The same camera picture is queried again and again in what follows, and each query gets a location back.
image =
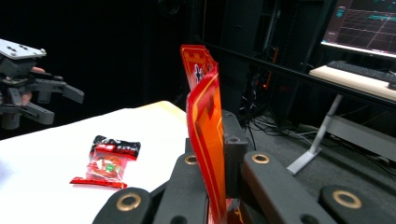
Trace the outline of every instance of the hand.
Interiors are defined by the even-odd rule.
[[[32,71],[41,72],[41,73],[45,73],[46,72],[44,69],[39,68],[39,67],[33,67]],[[32,93],[31,92],[26,92],[21,98],[22,98],[22,104],[23,105],[27,105],[27,104],[29,104],[30,100],[32,99]]]

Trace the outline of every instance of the candy wrapper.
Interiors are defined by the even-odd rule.
[[[90,184],[117,189],[127,187],[122,182],[128,161],[139,155],[140,143],[127,142],[97,135],[91,147],[85,177],[75,177],[70,184]]]
[[[181,45],[180,54],[191,91],[206,74],[213,73],[213,68],[218,67],[204,45]]]

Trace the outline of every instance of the robotic arm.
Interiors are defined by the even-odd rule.
[[[84,92],[67,85],[62,77],[33,72],[36,59],[47,55],[44,49],[34,49],[0,39],[0,114],[4,129],[17,129],[20,116],[42,124],[52,124],[54,113],[38,105],[22,104],[21,95],[38,91],[37,101],[50,102],[53,92],[82,104]]]

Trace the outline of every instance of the computer monitor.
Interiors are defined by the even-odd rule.
[[[337,0],[321,45],[396,61],[396,1]]]

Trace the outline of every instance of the white desk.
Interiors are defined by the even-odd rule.
[[[186,114],[158,102],[0,141],[0,223],[92,223],[117,189],[69,182],[85,176],[98,134],[141,143],[123,180],[151,192],[184,153]]]
[[[388,88],[388,82],[340,71],[328,66],[321,66],[313,69],[310,71],[309,75],[396,102],[396,91]],[[343,96],[341,94],[335,97],[329,112],[320,125],[318,134],[311,148],[288,166],[288,170],[293,175],[297,174],[319,154],[320,148],[318,146],[326,132],[339,136],[357,146],[371,150],[385,158],[396,161],[395,138],[334,115],[342,98]]]

